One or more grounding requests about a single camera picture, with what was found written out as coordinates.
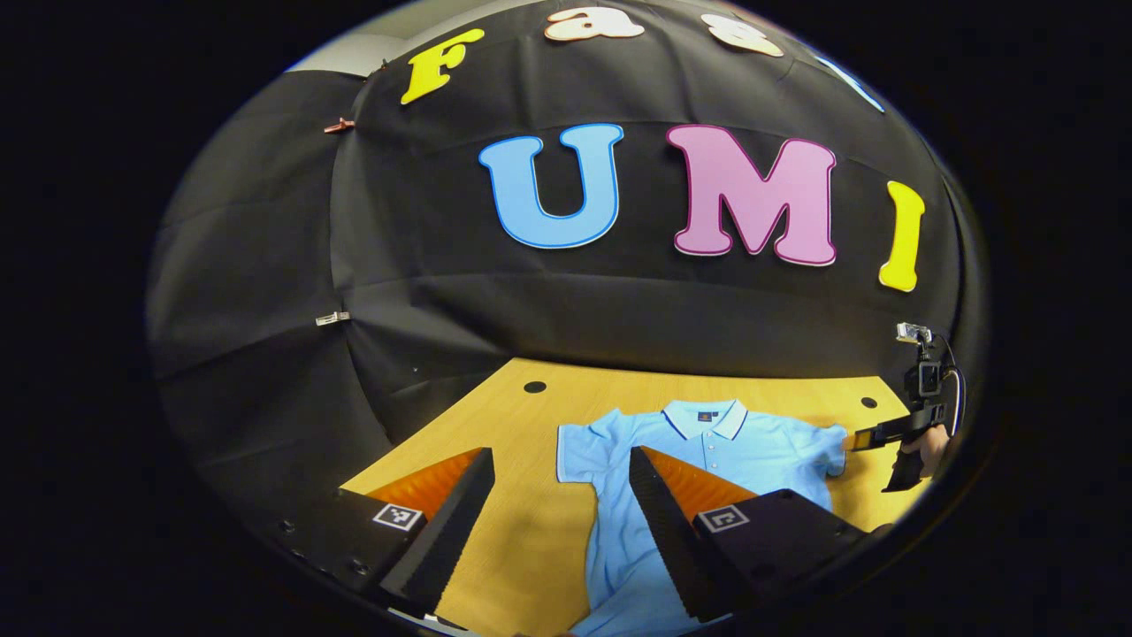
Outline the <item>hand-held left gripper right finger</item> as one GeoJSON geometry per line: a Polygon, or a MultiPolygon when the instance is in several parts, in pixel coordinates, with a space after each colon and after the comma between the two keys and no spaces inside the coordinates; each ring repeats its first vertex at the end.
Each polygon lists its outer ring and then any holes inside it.
{"type": "Polygon", "coordinates": [[[631,488],[681,604],[703,622],[808,599],[885,534],[794,489],[756,494],[646,445],[631,448],[631,488]]]}

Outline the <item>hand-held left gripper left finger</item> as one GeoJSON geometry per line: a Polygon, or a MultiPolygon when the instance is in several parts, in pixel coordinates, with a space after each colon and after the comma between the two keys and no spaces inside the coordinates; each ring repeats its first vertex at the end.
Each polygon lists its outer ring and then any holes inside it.
{"type": "Polygon", "coordinates": [[[272,543],[368,603],[434,614],[494,491],[478,447],[357,493],[336,488],[265,528],[272,543]]]}

